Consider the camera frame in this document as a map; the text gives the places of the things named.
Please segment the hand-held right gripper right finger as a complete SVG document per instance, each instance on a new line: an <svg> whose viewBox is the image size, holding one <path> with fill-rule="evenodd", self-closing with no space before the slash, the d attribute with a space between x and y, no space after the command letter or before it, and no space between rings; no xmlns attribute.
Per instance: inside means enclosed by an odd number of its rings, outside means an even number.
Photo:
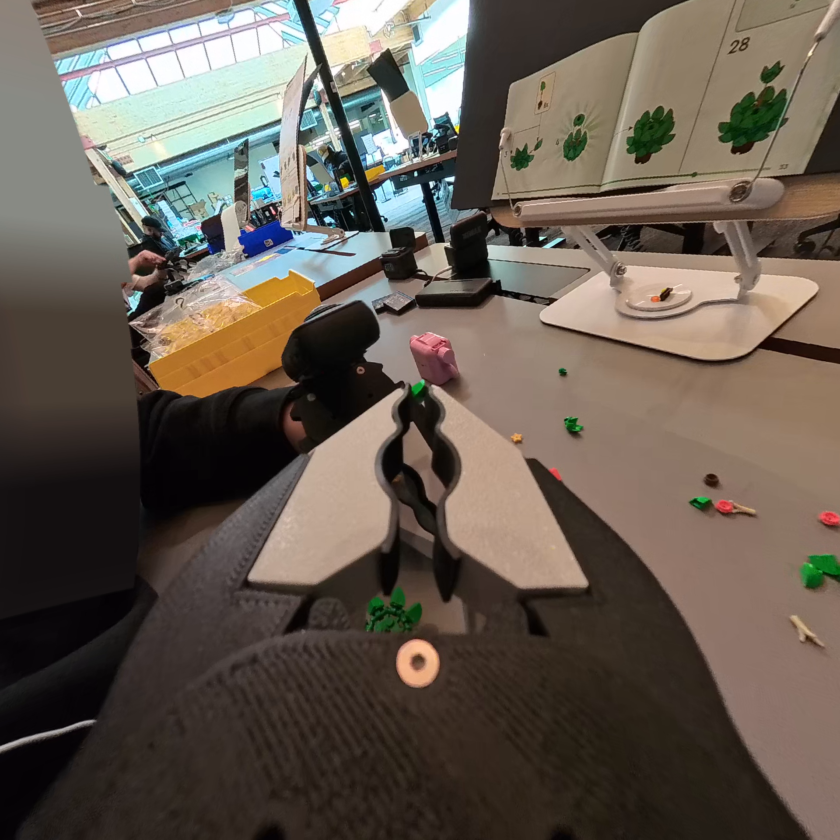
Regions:
<svg viewBox="0 0 840 840"><path fill-rule="evenodd" d="M515 444L441 387L425 397L425 440L443 488L433 570L444 601L524 602L589 582Z"/></svg>

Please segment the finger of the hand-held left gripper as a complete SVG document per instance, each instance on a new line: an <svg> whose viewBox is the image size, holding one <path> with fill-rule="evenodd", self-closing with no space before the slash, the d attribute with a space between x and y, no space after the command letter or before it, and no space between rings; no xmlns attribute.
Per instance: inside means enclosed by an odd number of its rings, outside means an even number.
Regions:
<svg viewBox="0 0 840 840"><path fill-rule="evenodd" d="M413 513L418 526L427 533L437 533L437 507L429 500L422 477L408 464L403 463L392 479L397 499Z"/></svg>
<svg viewBox="0 0 840 840"><path fill-rule="evenodd" d="M434 454L435 404L429 394L410 394L409 417L421 435L430 455Z"/></svg>

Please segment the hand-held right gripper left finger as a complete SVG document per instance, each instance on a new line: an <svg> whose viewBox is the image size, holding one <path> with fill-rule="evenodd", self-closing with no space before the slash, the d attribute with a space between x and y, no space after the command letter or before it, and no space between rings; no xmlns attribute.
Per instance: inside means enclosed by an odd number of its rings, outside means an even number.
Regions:
<svg viewBox="0 0 840 840"><path fill-rule="evenodd" d="M410 418L405 385L304 456L248 572L261 591L310 597L391 594L400 569L400 501Z"/></svg>

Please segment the person's left forearm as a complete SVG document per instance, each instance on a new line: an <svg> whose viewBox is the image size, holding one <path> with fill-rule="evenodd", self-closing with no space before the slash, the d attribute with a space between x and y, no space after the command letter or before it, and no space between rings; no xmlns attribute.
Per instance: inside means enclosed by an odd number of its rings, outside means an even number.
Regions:
<svg viewBox="0 0 840 840"><path fill-rule="evenodd" d="M143 507L169 514L250 497L298 456L283 427L296 390L143 395L137 402Z"/></svg>

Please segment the yellow storage bin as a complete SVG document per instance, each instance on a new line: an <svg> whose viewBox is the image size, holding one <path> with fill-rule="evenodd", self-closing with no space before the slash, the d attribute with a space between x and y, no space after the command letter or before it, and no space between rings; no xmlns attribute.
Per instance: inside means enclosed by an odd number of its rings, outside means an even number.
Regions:
<svg viewBox="0 0 840 840"><path fill-rule="evenodd" d="M291 332L320 301L315 284L296 271L270 278L164 328L164 352L150 360L150 373L160 388L183 396L252 383L281 367Z"/></svg>

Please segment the pink plastic toy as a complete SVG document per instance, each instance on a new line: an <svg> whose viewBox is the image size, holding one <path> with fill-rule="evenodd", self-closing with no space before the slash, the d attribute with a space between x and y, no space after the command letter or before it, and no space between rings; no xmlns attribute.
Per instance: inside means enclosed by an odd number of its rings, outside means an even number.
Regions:
<svg viewBox="0 0 840 840"><path fill-rule="evenodd" d="M433 332L414 335L409 349L418 373L427 384L445 385L459 378L459 368L451 342Z"/></svg>

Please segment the large green leaf wheel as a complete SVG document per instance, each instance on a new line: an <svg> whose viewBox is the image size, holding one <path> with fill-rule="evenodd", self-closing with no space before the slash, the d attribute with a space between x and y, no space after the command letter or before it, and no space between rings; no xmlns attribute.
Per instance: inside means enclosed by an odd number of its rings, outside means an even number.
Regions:
<svg viewBox="0 0 840 840"><path fill-rule="evenodd" d="M422 604L408 604L403 588L397 585L387 599L376 595L368 601L364 630L369 634L409 634L423 614Z"/></svg>

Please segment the blue storage bin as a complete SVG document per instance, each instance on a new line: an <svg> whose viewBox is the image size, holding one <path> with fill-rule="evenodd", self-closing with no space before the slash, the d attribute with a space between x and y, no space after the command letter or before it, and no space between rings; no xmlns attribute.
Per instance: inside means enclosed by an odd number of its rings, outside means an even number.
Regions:
<svg viewBox="0 0 840 840"><path fill-rule="evenodd" d="M242 230L238 236L246 258L253 258L267 250L277 248L293 239L293 233L282 227L280 220L274 219L270 223L253 230Z"/></svg>

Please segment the black flat power bank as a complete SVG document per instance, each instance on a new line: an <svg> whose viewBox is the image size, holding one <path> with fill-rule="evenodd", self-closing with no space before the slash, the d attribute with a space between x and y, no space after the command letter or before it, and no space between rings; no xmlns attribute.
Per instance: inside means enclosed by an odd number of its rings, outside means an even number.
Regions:
<svg viewBox="0 0 840 840"><path fill-rule="evenodd" d="M414 296L420 308L477 308L497 291L491 278L432 280Z"/></svg>

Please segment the clear plastic bags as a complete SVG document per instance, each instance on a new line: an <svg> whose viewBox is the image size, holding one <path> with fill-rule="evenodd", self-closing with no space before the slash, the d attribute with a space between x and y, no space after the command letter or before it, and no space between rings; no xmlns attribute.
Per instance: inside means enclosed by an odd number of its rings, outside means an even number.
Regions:
<svg viewBox="0 0 840 840"><path fill-rule="evenodd" d="M222 276L201 279L132 321L152 361L183 350L261 309Z"/></svg>

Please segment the black charger dock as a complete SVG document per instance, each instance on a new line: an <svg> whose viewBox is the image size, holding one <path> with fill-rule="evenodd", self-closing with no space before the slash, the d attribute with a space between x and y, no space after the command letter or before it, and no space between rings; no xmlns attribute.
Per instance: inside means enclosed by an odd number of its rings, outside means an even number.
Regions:
<svg viewBox="0 0 840 840"><path fill-rule="evenodd" d="M490 277L487 234L488 216L484 211L462 218L450 228L444 256L451 280Z"/></svg>

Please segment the book stand with booklet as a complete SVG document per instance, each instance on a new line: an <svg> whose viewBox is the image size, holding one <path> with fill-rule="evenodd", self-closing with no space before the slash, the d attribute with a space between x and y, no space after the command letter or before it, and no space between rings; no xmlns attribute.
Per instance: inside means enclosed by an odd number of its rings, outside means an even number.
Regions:
<svg viewBox="0 0 840 840"><path fill-rule="evenodd" d="M322 235L321 248L343 242L348 235L341 227L310 225L306 187L306 153L299 143L300 121L305 95L311 90L317 71L307 73L308 59L295 71L283 92L278 163L280 174L280 224L294 233Z"/></svg>

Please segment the black metal pole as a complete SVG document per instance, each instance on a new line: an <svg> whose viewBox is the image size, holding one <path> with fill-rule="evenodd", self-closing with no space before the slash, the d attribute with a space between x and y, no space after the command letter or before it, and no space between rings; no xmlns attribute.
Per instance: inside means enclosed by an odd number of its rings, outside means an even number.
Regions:
<svg viewBox="0 0 840 840"><path fill-rule="evenodd" d="M375 197L371 185L368 182L359 152L355 146L350 125L343 108L343 102L339 95L338 86L333 77L328 56L314 20L311 5L309 1L294 1L293 4L300 18L301 27L306 36L312 57L318 67L319 76L332 111L332 116L339 129L344 151L348 155L353 178L364 208L364 215L372 231L383 233L385 231L385 225L379 207L375 202Z"/></svg>

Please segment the black and white board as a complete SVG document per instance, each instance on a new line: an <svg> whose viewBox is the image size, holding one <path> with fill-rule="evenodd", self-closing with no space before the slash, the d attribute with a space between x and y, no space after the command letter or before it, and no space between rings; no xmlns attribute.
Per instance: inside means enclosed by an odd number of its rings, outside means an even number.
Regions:
<svg viewBox="0 0 840 840"><path fill-rule="evenodd" d="M387 100L397 128L410 139L428 130L427 117L416 93L389 49L382 51L368 67L368 73Z"/></svg>

